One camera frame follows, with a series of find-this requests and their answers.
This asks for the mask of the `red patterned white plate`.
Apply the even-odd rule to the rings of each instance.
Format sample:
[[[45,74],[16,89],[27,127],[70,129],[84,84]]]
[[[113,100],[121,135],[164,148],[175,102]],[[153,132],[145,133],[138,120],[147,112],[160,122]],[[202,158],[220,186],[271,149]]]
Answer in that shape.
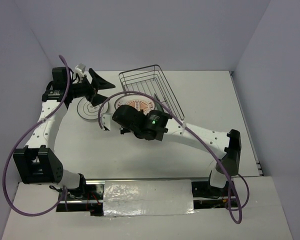
[[[155,102],[152,99],[138,94],[124,95],[118,98],[114,103],[115,109],[122,105],[129,105],[138,111],[143,111],[145,115],[150,111],[155,110],[156,107]]]

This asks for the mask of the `white ringed plate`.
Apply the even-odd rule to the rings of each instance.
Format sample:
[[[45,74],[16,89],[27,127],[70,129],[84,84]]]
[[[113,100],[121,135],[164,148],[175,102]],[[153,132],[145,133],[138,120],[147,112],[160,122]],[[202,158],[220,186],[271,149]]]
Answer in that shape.
[[[82,97],[76,107],[78,115],[87,121],[97,121],[103,114],[106,114],[109,110],[109,103],[106,102],[105,105],[101,108],[101,105],[92,106],[92,104],[86,100],[85,97]]]

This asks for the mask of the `green blue patterned plate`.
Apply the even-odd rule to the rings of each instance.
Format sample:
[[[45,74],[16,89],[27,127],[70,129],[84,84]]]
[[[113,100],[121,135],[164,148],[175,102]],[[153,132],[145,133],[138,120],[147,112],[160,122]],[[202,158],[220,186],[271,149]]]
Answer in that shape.
[[[160,104],[160,99],[158,97],[158,95],[156,93],[153,94],[153,98],[156,99],[155,103],[155,109],[160,111],[160,112],[165,112],[164,108],[162,107],[162,105]]]

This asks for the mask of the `wire dish rack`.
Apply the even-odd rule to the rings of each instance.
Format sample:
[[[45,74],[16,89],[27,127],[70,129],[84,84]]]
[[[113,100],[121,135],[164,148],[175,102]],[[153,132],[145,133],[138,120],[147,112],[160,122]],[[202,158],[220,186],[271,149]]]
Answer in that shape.
[[[180,120],[185,118],[176,95],[158,64],[122,71],[118,77],[124,91],[141,92],[152,96]]]

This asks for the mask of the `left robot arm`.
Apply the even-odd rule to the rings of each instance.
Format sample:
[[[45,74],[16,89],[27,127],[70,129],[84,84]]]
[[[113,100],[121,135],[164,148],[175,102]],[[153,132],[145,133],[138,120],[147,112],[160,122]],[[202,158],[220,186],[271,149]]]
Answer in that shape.
[[[88,69],[88,75],[91,80],[88,80],[83,64],[77,65],[74,70],[64,66],[52,69],[52,81],[42,95],[38,126],[31,130],[25,146],[13,152],[13,160],[24,184],[66,187],[78,200],[87,196],[85,177],[66,170],[54,148],[61,122],[73,99],[85,98],[95,107],[106,100],[106,96],[98,93],[100,90],[116,87],[92,68]]]

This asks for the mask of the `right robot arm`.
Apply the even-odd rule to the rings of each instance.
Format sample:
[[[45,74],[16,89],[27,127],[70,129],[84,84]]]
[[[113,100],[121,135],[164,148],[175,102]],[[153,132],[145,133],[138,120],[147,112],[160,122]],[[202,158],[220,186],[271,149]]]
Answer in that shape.
[[[220,195],[227,181],[239,174],[242,144],[238,130],[209,130],[160,110],[144,114],[126,104],[114,113],[104,113],[101,127],[106,131],[119,130],[122,135],[131,133],[141,140],[179,143],[212,153],[212,158],[218,162],[209,174],[207,190],[213,196]]]

